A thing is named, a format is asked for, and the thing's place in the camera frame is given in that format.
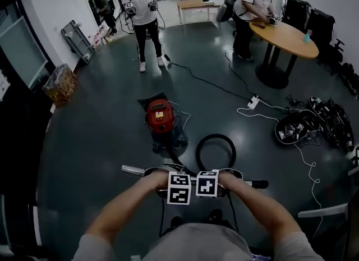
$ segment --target blue bottle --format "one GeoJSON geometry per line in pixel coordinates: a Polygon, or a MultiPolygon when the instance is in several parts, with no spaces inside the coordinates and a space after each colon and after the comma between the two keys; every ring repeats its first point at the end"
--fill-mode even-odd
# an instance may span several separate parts
{"type": "Polygon", "coordinates": [[[311,30],[308,30],[308,32],[306,33],[306,35],[304,36],[304,42],[305,43],[309,43],[310,42],[310,35],[312,34],[311,30]]]}

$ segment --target round wooden table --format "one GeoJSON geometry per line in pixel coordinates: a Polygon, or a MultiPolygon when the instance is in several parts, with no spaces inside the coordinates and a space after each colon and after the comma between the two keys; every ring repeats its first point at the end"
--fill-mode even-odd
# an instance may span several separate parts
{"type": "Polygon", "coordinates": [[[303,41],[305,34],[291,25],[283,22],[278,22],[278,25],[265,25],[263,22],[255,21],[250,22],[250,28],[255,34],[268,42],[263,64],[257,66],[256,75],[262,83],[271,88],[283,89],[288,85],[288,78],[297,57],[316,58],[319,54],[315,43],[312,40],[305,43],[303,41]],[[253,23],[262,24],[265,28],[261,29],[253,23]],[[275,49],[268,65],[273,46],[275,49]],[[292,54],[285,72],[276,66],[281,49],[292,54]]]}

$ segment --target vr controller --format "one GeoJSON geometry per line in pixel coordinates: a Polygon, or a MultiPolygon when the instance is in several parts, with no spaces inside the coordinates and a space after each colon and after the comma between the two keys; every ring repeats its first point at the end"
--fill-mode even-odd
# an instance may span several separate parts
{"type": "Polygon", "coordinates": [[[148,7],[150,8],[151,12],[154,12],[157,10],[157,1],[156,0],[150,0],[148,3],[148,7]]]}
{"type": "Polygon", "coordinates": [[[269,20],[270,25],[278,25],[279,16],[277,16],[277,15],[269,15],[269,16],[267,16],[267,18],[269,20]]]}
{"type": "Polygon", "coordinates": [[[132,18],[136,15],[136,8],[133,3],[126,3],[125,10],[129,18],[132,18]]]}

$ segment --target person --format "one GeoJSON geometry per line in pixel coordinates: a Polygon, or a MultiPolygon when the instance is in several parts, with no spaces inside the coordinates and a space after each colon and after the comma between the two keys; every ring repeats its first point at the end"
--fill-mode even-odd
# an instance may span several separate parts
{"type": "Polygon", "coordinates": [[[237,35],[234,40],[233,49],[240,58],[253,61],[254,58],[249,50],[249,43],[253,32],[249,27],[249,21],[260,20],[269,23],[265,16],[267,11],[273,15],[272,0],[236,0],[233,6],[234,21],[236,22],[237,35]]]}
{"type": "MultiPolygon", "coordinates": [[[[221,172],[218,182],[238,195],[267,229],[276,261],[323,261],[313,251],[297,222],[278,202],[228,172],[221,172]]],[[[167,183],[168,172],[157,170],[108,203],[81,238],[73,261],[115,260],[112,245],[118,231],[128,223],[147,195],[166,188],[167,183]]],[[[161,237],[142,260],[253,261],[253,258],[244,238],[228,227],[179,223],[161,237]]]]}
{"type": "Polygon", "coordinates": [[[126,4],[132,3],[136,9],[136,15],[132,17],[134,30],[137,41],[137,54],[140,62],[140,72],[146,71],[146,58],[145,58],[145,44],[146,44],[146,31],[151,35],[152,41],[155,44],[157,63],[159,67],[164,66],[162,59],[161,43],[159,42],[158,35],[158,22],[157,14],[149,8],[150,0],[122,0],[122,4],[126,8],[126,4]]]}
{"type": "Polygon", "coordinates": [[[108,0],[100,0],[100,4],[101,4],[100,5],[100,10],[98,11],[98,13],[103,16],[103,18],[105,19],[106,24],[110,28],[109,33],[110,34],[117,33],[116,23],[114,21],[112,11],[111,11],[111,6],[108,3],[108,0]]]}

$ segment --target gray shirt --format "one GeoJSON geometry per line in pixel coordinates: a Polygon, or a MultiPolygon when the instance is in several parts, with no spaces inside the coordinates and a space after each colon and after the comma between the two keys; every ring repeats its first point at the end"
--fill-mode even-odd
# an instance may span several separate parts
{"type": "MultiPolygon", "coordinates": [[[[303,232],[295,232],[274,249],[275,261],[323,261],[303,232]]],[[[112,246],[104,239],[86,234],[73,261],[115,261],[112,246]]],[[[253,261],[245,240],[223,226],[189,223],[159,239],[143,261],[253,261]]]]}

